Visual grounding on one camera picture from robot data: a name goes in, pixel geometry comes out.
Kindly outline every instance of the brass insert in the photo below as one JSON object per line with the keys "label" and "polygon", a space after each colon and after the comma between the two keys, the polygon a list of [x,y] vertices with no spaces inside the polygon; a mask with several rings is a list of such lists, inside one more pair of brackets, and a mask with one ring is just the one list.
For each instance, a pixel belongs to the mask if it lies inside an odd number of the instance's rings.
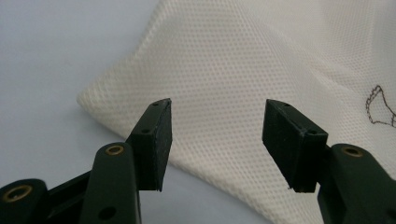
{"label": "brass insert", "polygon": [[123,152],[122,146],[112,146],[106,149],[106,154],[109,156],[116,156]]}
{"label": "brass insert", "polygon": [[7,191],[3,195],[3,201],[6,203],[14,203],[24,197],[26,197],[30,192],[32,192],[32,186],[29,185],[20,185],[9,191]]}
{"label": "brass insert", "polygon": [[351,157],[362,157],[363,153],[354,147],[343,147],[343,152]]}

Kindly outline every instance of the screw hole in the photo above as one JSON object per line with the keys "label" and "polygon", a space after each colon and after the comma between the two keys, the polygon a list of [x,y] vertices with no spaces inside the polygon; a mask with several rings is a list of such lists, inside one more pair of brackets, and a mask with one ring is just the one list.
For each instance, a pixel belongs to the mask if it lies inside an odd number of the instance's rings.
{"label": "screw hole", "polygon": [[106,154],[109,156],[119,155],[123,152],[122,146],[112,146],[106,149]]}
{"label": "screw hole", "polygon": [[99,212],[99,219],[101,220],[109,220],[116,215],[116,208],[115,207],[106,207]]}
{"label": "screw hole", "polygon": [[17,186],[4,194],[3,201],[6,203],[14,203],[30,194],[32,189],[32,186],[29,185]]}
{"label": "screw hole", "polygon": [[363,156],[363,153],[361,153],[361,151],[356,148],[344,147],[343,151],[348,156],[352,156],[352,157],[362,157]]}

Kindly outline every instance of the white cloth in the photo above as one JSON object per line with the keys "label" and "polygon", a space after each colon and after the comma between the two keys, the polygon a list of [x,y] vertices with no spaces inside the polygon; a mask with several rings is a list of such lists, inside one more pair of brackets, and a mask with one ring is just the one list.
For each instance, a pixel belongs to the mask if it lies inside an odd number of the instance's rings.
{"label": "white cloth", "polygon": [[275,223],[321,223],[316,195],[288,189],[262,144],[265,100],[294,105],[329,145],[369,150],[394,178],[395,60],[395,1],[164,0],[135,53],[78,102],[126,137],[170,97],[170,162]]}

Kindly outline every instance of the white surface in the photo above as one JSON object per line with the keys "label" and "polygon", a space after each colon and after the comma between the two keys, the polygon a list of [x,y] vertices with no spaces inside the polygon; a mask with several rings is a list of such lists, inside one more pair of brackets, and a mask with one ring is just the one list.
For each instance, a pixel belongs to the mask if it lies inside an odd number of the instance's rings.
{"label": "white surface", "polygon": [[[134,50],[156,1],[0,2],[0,187],[53,188],[122,139],[77,94]],[[269,223],[235,198],[168,167],[162,193],[141,193],[144,223]]]}
{"label": "white surface", "polygon": [[138,51],[79,102],[126,136],[148,102],[172,98],[174,165],[275,223],[317,224],[316,195],[288,190],[262,145],[265,99],[297,107],[330,134],[329,145],[371,151],[395,177],[395,6],[389,0],[163,0]]}

